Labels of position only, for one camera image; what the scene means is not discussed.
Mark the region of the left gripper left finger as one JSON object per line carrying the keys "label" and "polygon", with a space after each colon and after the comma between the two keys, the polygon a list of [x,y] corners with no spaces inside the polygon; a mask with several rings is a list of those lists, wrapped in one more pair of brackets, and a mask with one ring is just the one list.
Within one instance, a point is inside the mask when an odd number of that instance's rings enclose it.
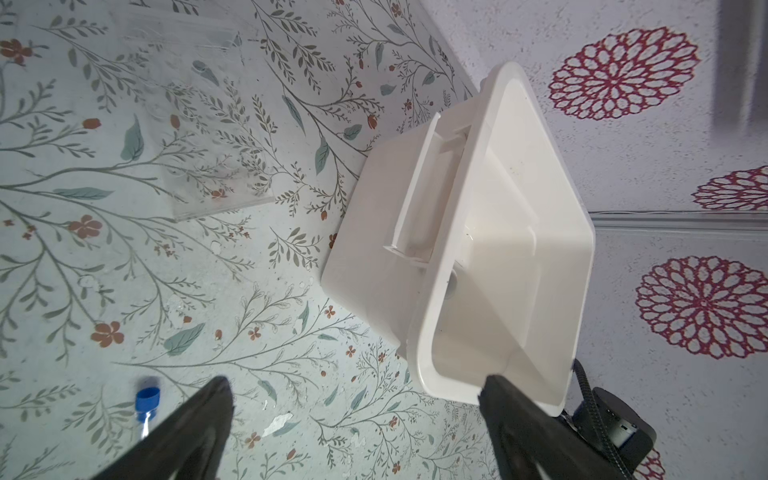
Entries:
{"label": "left gripper left finger", "polygon": [[214,480],[233,416],[230,382],[216,376],[95,478]]}

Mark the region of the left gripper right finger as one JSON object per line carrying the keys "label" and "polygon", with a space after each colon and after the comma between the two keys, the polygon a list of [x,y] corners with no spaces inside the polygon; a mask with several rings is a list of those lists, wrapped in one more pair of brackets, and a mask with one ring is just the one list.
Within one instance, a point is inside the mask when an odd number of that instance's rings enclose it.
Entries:
{"label": "left gripper right finger", "polygon": [[490,375],[478,396],[501,479],[620,479],[619,469],[510,381]]}

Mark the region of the white plastic storage bin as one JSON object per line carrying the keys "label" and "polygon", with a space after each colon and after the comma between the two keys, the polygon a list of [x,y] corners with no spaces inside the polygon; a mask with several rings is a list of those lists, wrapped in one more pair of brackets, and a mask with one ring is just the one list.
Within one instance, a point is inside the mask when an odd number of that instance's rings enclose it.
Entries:
{"label": "white plastic storage bin", "polygon": [[321,275],[427,394],[477,402],[500,375],[565,405],[595,230],[514,62],[478,95],[370,151]]}

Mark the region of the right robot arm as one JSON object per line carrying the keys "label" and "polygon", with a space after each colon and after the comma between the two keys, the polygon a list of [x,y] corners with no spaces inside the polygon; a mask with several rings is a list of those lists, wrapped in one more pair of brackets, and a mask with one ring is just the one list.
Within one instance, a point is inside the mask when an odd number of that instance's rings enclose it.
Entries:
{"label": "right robot arm", "polygon": [[582,401],[573,414],[563,410],[558,421],[569,428],[623,479],[635,479],[657,440],[655,429],[613,393],[592,387],[578,359],[572,364]]}

